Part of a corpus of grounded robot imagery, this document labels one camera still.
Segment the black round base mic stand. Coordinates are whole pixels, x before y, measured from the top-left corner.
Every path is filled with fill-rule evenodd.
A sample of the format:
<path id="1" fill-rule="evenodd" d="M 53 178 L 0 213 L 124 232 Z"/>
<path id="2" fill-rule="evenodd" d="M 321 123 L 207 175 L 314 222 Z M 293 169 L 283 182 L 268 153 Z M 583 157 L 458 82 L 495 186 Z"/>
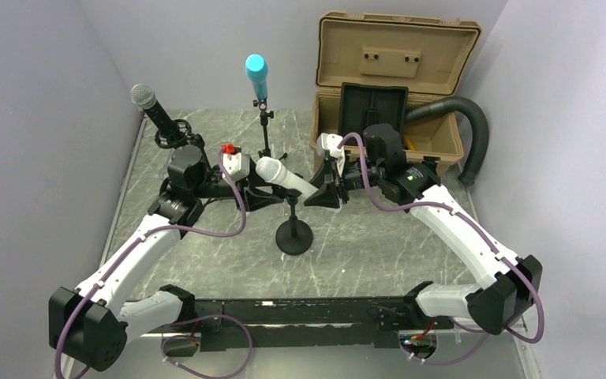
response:
<path id="1" fill-rule="evenodd" d="M 299 194 L 293 189 L 286 191 L 286 202 L 290 208 L 289 218 L 281 223 L 275 232 L 277 247 L 289 256 L 299 256 L 307 252 L 314 239 L 311 227 L 297 217 L 296 205 Z"/>

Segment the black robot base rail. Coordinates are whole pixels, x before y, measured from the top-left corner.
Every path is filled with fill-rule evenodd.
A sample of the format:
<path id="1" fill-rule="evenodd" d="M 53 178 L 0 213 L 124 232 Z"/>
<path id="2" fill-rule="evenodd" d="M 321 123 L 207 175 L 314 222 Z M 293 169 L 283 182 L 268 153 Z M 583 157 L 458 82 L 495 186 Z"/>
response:
<path id="1" fill-rule="evenodd" d="M 254 347 L 369 345 L 397 348 L 398 338 L 452 327 L 428 317 L 410 295 L 341 298 L 198 299 L 194 321 L 162 325 L 157 332 L 193 332 L 203 352 Z"/>

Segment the white microphone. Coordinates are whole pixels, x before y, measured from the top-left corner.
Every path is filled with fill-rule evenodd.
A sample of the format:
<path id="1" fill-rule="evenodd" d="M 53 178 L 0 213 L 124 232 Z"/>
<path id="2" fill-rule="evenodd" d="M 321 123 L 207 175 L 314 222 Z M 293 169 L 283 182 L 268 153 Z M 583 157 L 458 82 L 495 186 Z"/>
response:
<path id="1" fill-rule="evenodd" d="M 269 184 L 281 186 L 288 190 L 296 190 L 301 194 L 301 196 L 304 199 L 308 199 L 317 191 L 317 188 L 315 186 L 313 186 L 309 182 L 306 182 L 303 178 L 297 176 L 295 173 L 293 173 L 291 171 L 289 171 L 289 176 L 286 181 L 265 181 L 265 182 L 267 182 Z"/>

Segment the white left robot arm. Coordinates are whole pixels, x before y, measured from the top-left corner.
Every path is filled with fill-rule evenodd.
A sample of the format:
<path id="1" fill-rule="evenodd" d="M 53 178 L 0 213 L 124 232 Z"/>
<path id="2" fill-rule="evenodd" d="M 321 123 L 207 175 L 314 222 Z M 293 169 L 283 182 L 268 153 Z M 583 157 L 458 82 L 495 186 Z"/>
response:
<path id="1" fill-rule="evenodd" d="M 104 371 L 136 338 L 169 325 L 183 332 L 202 320 L 194 294 L 174 285 L 129 302 L 131 291 L 184 237 L 200 235 L 196 222 L 207 199 L 230 199 L 238 208 L 243 231 L 249 212 L 275 203 L 266 193 L 286 170 L 281 160 L 252 160 L 233 145 L 219 150 L 212 166 L 203 148 L 174 150 L 158 197 L 127 241 L 93 274 L 74 288 L 60 287 L 49 299 L 49 342 L 55 351 L 54 375 L 64 377 L 64 360 L 86 370 Z"/>

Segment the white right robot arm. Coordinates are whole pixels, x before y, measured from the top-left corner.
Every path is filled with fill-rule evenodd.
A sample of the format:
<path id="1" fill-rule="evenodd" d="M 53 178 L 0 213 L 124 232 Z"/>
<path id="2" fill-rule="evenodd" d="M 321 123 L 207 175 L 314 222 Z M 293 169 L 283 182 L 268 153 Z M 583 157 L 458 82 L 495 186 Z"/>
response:
<path id="1" fill-rule="evenodd" d="M 306 205 L 339 208 L 351 190 L 364 190 L 383 212 L 407 212 L 433 231 L 468 268 L 474 283 L 423 283 L 403 306 L 406 323 L 421 328 L 433 317 L 469 319 L 482 332 L 536 343 L 544 335 L 538 294 L 543 271 L 532 255 L 520 257 L 493 238 L 453 198 L 436 174 L 436 161 L 410 163 L 387 124 L 363 134 L 321 133 L 323 164 L 306 190 Z"/>

